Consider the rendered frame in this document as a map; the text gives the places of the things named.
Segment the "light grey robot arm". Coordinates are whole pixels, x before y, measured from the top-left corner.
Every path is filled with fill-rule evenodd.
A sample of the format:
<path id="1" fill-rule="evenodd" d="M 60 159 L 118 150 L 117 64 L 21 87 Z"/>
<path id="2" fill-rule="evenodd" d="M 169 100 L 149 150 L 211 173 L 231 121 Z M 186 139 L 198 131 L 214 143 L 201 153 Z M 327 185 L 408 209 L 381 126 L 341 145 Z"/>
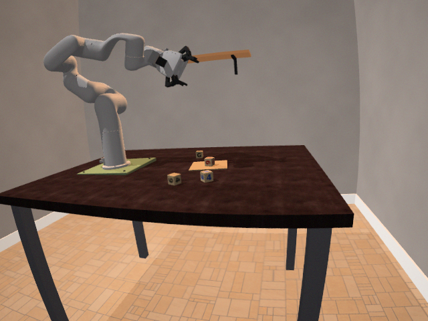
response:
<path id="1" fill-rule="evenodd" d="M 135 71 L 148 65 L 156 68 L 156 64 L 165 67 L 167 60 L 160 57 L 160 53 L 169 49 L 160 50 L 144 46 L 142 36 L 129 33 L 117 33 L 106 41 L 69 35 L 51 48 L 43 59 L 47 70 L 63 72 L 63 83 L 69 91 L 87 103 L 94 103 L 104 153 L 104 158 L 99 162 L 104 164 L 102 166 L 104 170 L 120 169 L 130 165 L 130 161 L 126 160 L 118 116 L 126 110 L 127 101 L 110 86 L 91 82 L 79 75 L 74 56 L 106 61 L 119 40 L 126 41 L 124 67 L 127 70 Z"/>

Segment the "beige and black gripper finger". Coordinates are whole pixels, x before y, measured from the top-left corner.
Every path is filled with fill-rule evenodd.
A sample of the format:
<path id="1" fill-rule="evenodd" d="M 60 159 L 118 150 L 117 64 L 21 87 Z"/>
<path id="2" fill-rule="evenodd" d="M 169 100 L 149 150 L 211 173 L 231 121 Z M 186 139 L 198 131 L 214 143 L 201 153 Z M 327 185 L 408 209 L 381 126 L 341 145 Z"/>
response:
<path id="1" fill-rule="evenodd" d="M 166 86 L 166 87 L 175 86 L 175 85 L 177 85 L 177 84 L 179 84 L 179 85 L 181 85 L 181 86 L 183 86 L 183 85 L 186 85 L 186 86 L 187 86 L 187 84 L 186 84 L 186 83 L 184 83 L 184 82 L 182 82 L 182 81 L 180 81 L 180 80 L 178 79 L 178 76 L 177 76 L 177 75 L 175 76 L 175 75 L 173 74 L 173 76 L 171 77 L 171 79 L 172 79 L 172 82 L 170 82 L 170 78 L 166 77 L 166 80 L 165 80 L 165 86 Z"/>
<path id="2" fill-rule="evenodd" d="M 186 52 L 186 54 L 184 54 L 185 52 Z M 182 54 L 181 59 L 183 59 L 183 62 L 185 62 L 187 60 L 191 60 L 193 62 L 199 63 L 199 61 L 197 61 L 197 58 L 191 55 L 191 51 L 190 51 L 189 47 L 185 46 L 183 49 L 181 49 L 179 51 L 179 53 Z"/>

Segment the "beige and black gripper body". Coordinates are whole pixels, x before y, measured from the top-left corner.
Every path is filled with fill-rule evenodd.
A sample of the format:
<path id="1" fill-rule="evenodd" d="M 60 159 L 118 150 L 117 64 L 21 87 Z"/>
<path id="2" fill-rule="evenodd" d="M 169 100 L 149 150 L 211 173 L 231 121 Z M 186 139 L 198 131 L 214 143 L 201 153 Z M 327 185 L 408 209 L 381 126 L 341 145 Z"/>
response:
<path id="1" fill-rule="evenodd" d="M 165 67 L 161 67 L 156 64 L 156 69 L 164 76 L 171 79 L 173 74 L 181 77 L 188 61 L 183 62 L 182 54 L 175 51 L 164 51 L 160 53 L 160 57 L 167 60 Z"/>

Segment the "orange flat mat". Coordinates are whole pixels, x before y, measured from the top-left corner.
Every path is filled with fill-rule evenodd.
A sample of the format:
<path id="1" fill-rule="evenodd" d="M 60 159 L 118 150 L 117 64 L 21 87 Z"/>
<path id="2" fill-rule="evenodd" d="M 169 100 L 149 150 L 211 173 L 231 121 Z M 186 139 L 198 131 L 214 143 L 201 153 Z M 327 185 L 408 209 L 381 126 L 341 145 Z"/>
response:
<path id="1" fill-rule="evenodd" d="M 189 171 L 207 171 L 207 170 L 221 170 L 227 169 L 227 160 L 215 160 L 215 165 L 212 167 L 206 167 L 205 161 L 193 162 Z"/>

